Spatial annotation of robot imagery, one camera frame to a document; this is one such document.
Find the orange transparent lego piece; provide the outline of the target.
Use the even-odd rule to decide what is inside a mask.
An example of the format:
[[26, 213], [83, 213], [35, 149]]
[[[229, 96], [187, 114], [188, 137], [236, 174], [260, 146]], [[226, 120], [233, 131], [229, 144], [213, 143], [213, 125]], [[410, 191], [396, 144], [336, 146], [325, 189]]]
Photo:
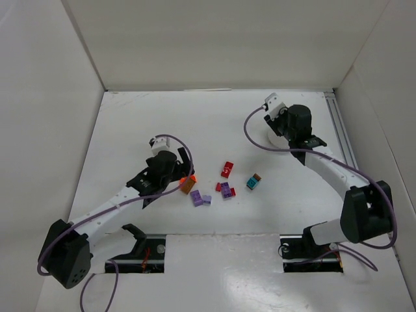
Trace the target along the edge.
[[[191, 176], [189, 177], [189, 179], [190, 179], [190, 180], [192, 180], [192, 181], [193, 181], [193, 182], [195, 182], [195, 183], [197, 183], [197, 182], [198, 182], [198, 180], [196, 179], [196, 176], [195, 176], [195, 175], [191, 175]], [[187, 180], [187, 177], [183, 177], [183, 178], [181, 178], [181, 179], [179, 180], [179, 183], [180, 183], [180, 184], [182, 184], [182, 183], [184, 183], [186, 180]]]

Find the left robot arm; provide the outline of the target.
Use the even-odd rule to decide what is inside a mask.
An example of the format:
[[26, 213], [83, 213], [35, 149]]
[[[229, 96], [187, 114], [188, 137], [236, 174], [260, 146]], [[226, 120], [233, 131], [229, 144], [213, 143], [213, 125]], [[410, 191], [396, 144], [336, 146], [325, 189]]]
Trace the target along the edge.
[[146, 234], [133, 225], [137, 213], [134, 203], [146, 208], [155, 200], [167, 196], [170, 183], [188, 178], [194, 173], [188, 147], [177, 153], [160, 151], [146, 161], [147, 167], [128, 181], [115, 197], [90, 213], [65, 222], [54, 222], [38, 257], [37, 271], [41, 276], [53, 276], [64, 288], [78, 285], [88, 274], [91, 262], [97, 259], [95, 248], [105, 235], [119, 229], [135, 239], [130, 254], [140, 255], [146, 245]]

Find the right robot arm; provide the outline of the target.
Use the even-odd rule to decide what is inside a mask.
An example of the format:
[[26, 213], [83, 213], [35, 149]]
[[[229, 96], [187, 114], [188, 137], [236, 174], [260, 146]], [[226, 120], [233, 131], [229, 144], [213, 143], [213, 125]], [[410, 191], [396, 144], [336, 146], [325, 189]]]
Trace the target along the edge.
[[332, 153], [327, 143], [312, 134], [311, 111], [304, 105], [286, 107], [280, 103], [264, 120], [275, 135], [284, 137], [290, 153], [316, 172], [343, 199], [338, 219], [309, 226], [302, 233], [302, 248], [314, 252], [331, 243], [365, 241], [390, 233], [397, 239], [397, 221], [391, 188], [385, 181], [375, 182]]

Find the brown lego brick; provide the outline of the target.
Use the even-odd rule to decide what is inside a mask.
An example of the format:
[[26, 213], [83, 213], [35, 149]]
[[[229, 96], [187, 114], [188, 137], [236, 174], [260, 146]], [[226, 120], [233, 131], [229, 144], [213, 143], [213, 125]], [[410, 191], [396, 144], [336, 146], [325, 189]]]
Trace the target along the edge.
[[194, 187], [194, 185], [196, 184], [195, 180], [193, 179], [188, 179], [186, 182], [183, 183], [182, 187], [181, 187], [181, 191], [184, 194], [189, 194], [192, 190], [192, 188]]

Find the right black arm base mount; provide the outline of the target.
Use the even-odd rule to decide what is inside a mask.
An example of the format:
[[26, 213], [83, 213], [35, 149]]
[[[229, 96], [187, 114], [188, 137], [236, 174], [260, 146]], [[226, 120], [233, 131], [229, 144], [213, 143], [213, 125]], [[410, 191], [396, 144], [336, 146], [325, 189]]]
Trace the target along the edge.
[[279, 241], [284, 273], [343, 273], [337, 245], [315, 244], [309, 227], [302, 234], [282, 234]]

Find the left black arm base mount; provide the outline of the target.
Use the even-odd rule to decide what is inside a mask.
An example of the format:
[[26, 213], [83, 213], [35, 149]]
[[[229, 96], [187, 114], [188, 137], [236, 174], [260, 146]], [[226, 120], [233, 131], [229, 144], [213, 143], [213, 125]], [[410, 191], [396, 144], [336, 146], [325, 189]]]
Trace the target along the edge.
[[122, 227], [123, 233], [129, 232], [134, 238], [133, 247], [125, 253], [119, 253], [105, 263], [106, 273], [115, 273], [117, 264], [121, 274], [162, 274], [164, 273], [166, 235], [145, 234], [132, 224]]

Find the teal and brown lego stack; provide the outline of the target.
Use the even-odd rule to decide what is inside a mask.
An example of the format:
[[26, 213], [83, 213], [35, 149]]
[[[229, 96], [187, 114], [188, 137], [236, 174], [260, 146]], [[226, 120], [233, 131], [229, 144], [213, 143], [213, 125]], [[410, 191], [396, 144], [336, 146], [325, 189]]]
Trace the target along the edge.
[[258, 174], [254, 174], [252, 177], [249, 178], [249, 180], [247, 180], [246, 186], [250, 190], [253, 190], [258, 186], [260, 181], [261, 181], [261, 177]]

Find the large red lego brick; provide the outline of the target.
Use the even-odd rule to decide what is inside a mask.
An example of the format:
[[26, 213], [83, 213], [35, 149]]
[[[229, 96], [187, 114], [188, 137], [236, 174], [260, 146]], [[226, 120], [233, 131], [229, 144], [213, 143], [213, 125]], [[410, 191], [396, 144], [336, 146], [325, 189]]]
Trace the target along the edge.
[[234, 164], [232, 162], [226, 161], [220, 173], [220, 176], [227, 179], [230, 176], [233, 166]]

